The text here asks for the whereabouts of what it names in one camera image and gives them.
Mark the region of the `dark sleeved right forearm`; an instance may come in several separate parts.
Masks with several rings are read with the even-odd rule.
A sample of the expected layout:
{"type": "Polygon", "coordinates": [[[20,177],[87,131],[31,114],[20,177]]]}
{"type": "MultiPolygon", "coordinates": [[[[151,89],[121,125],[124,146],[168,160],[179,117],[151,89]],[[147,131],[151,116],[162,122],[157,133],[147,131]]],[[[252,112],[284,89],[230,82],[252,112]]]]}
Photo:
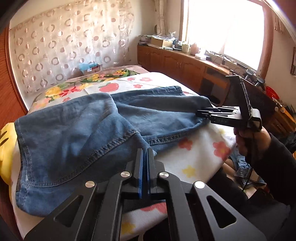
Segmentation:
{"type": "Polygon", "coordinates": [[[269,193],[285,205],[295,206],[295,159],[276,137],[270,135],[269,148],[251,162],[265,181],[269,193]]]}

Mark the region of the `person's right hand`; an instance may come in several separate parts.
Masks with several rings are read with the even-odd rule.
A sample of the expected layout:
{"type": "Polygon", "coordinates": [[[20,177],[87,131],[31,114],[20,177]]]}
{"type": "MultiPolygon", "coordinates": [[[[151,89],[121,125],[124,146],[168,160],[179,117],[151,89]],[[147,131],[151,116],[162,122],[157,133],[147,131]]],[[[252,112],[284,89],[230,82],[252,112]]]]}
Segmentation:
{"type": "Polygon", "coordinates": [[[257,156],[262,156],[271,144],[271,137],[267,130],[262,127],[260,132],[253,132],[251,129],[234,128],[236,144],[242,156],[255,152],[257,156]]]}

